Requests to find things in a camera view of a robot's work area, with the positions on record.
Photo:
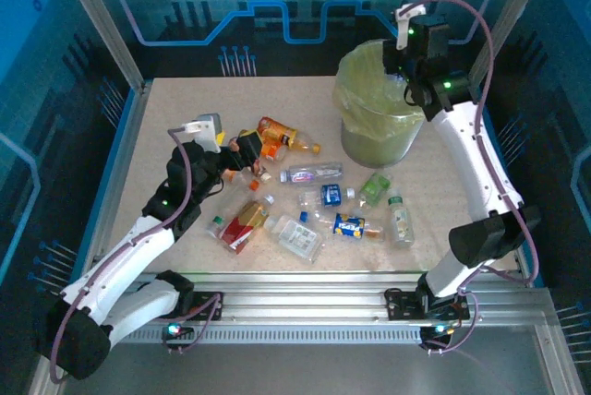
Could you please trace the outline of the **clear bottle purple label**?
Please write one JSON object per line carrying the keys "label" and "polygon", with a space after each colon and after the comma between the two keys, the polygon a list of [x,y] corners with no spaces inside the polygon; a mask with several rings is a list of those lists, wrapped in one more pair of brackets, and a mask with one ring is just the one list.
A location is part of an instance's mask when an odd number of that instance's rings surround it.
{"label": "clear bottle purple label", "polygon": [[341,179],[344,166],[341,162],[320,162],[292,165],[279,172],[279,182],[283,185],[312,185]]}

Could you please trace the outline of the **right LED circuit board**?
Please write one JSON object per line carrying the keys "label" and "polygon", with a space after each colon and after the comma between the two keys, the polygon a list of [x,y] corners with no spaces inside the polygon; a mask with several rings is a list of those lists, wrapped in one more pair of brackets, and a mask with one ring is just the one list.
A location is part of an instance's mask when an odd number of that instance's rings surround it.
{"label": "right LED circuit board", "polygon": [[452,321],[445,321],[436,323],[430,326],[420,328],[420,337],[422,339],[435,339],[441,336],[449,336],[453,333],[456,323]]}

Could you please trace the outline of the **clear bottle orange cap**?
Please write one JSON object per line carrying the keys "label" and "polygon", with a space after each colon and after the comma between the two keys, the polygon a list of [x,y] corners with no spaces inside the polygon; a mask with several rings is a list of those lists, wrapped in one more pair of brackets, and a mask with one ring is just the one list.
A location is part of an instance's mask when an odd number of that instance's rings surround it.
{"label": "clear bottle orange cap", "polygon": [[230,185],[233,191],[256,192],[260,186],[258,178],[248,168],[241,171],[226,170],[222,175],[222,179]]}

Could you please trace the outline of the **aluminium frame post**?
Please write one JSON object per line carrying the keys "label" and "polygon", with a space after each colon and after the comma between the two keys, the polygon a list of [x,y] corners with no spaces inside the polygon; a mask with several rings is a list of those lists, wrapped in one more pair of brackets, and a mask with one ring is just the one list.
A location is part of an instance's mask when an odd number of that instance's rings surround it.
{"label": "aluminium frame post", "polygon": [[479,52],[476,61],[473,63],[468,74],[471,82],[471,93],[477,95],[480,90],[480,83],[490,73],[488,69],[488,60],[492,56],[495,58],[499,53],[502,45],[507,40],[517,20],[523,12],[529,0],[506,0],[496,20],[491,37],[493,40],[493,50],[490,51],[486,44],[483,45]]}
{"label": "aluminium frame post", "polygon": [[129,87],[144,94],[151,84],[142,76],[110,10],[103,0],[79,0]]}

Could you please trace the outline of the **brown label bottle white cap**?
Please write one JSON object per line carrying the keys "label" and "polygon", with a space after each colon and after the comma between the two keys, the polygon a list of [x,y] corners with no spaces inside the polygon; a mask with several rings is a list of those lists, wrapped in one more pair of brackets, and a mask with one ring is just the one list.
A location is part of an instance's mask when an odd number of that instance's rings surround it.
{"label": "brown label bottle white cap", "polygon": [[[239,152],[239,145],[237,138],[231,138],[228,142],[228,147],[232,152]],[[271,175],[267,169],[260,163],[260,159],[256,159],[254,163],[249,167],[251,173],[263,183],[267,183],[271,180]]]}

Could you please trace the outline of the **Pepsi bottle blue cap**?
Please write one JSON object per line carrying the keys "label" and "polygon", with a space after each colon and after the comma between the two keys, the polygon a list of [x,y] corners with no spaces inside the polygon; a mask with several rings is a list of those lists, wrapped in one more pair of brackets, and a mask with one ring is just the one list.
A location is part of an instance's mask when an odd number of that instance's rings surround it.
{"label": "Pepsi bottle blue cap", "polygon": [[299,220],[326,234],[341,236],[355,240],[384,242],[386,233],[380,220],[352,216],[340,212],[326,210],[303,210]]}

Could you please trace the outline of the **grey metal bin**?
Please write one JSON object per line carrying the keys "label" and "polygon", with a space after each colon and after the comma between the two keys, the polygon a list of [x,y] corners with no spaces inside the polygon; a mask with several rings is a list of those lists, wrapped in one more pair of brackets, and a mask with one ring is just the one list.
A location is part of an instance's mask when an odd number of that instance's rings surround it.
{"label": "grey metal bin", "polygon": [[351,160],[368,168],[392,166],[409,151],[424,120],[421,111],[395,115],[343,114],[343,150]]}

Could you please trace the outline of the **left LED circuit board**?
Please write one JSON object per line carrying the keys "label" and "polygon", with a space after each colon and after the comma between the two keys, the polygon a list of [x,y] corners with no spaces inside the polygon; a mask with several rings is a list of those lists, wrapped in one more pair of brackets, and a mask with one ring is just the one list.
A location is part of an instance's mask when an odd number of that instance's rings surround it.
{"label": "left LED circuit board", "polygon": [[163,328],[164,341],[190,340],[193,335],[194,329],[192,327],[185,327],[179,322],[169,323]]}

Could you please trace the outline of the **green plastic bottle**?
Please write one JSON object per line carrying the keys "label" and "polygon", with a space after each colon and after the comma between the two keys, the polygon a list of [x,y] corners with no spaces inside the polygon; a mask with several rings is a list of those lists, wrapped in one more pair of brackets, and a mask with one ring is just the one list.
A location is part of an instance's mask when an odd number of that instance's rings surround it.
{"label": "green plastic bottle", "polygon": [[392,176],[383,171],[374,172],[361,186],[358,193],[359,205],[362,209],[376,207],[392,183]]}

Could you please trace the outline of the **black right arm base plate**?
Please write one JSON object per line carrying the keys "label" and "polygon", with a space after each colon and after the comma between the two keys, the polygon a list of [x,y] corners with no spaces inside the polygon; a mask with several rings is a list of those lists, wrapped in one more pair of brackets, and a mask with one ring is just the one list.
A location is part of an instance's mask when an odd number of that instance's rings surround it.
{"label": "black right arm base plate", "polygon": [[471,317],[467,298],[457,293],[439,298],[420,289],[408,292],[390,288],[384,298],[390,321],[464,321]]}

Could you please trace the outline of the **white yellow label bottle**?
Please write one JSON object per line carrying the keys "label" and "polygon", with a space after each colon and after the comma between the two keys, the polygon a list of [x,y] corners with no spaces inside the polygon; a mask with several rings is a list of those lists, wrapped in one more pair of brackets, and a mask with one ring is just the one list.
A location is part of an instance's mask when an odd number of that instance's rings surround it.
{"label": "white yellow label bottle", "polygon": [[409,209],[399,189],[391,187],[386,194],[390,212],[390,231],[394,245],[410,247],[415,242],[414,229]]}

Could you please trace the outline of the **square bottle white green label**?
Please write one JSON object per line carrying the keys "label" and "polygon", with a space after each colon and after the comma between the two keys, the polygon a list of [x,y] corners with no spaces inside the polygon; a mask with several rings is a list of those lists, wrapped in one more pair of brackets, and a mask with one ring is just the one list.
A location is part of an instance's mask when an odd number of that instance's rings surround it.
{"label": "square bottle white green label", "polygon": [[279,246],[308,262],[314,262],[323,247],[319,233],[285,214],[270,216],[263,228]]}

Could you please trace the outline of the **clear bottle blue label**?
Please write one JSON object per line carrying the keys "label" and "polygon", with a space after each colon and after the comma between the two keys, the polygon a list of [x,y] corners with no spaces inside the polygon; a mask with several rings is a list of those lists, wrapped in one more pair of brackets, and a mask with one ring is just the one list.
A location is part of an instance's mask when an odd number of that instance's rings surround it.
{"label": "clear bottle blue label", "polygon": [[304,209],[337,208],[356,197],[352,187],[338,184],[312,186],[299,194],[299,204]]}

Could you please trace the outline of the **red gold tea bottle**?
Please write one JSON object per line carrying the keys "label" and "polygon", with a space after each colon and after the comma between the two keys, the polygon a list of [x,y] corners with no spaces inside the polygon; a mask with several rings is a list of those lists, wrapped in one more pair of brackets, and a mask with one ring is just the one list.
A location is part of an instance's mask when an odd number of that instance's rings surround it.
{"label": "red gold tea bottle", "polygon": [[274,201],[272,195],[265,195],[252,198],[242,206],[220,236],[228,249],[237,255],[244,250],[250,237],[269,218]]}

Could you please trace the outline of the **orange juice bottle black label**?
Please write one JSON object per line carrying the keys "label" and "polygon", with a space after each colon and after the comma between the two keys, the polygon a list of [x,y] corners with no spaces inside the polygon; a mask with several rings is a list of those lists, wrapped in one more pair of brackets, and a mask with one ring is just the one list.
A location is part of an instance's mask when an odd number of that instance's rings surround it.
{"label": "orange juice bottle black label", "polygon": [[281,143],[289,150],[320,154],[321,145],[306,132],[284,125],[268,116],[260,118],[258,132],[265,140]]}

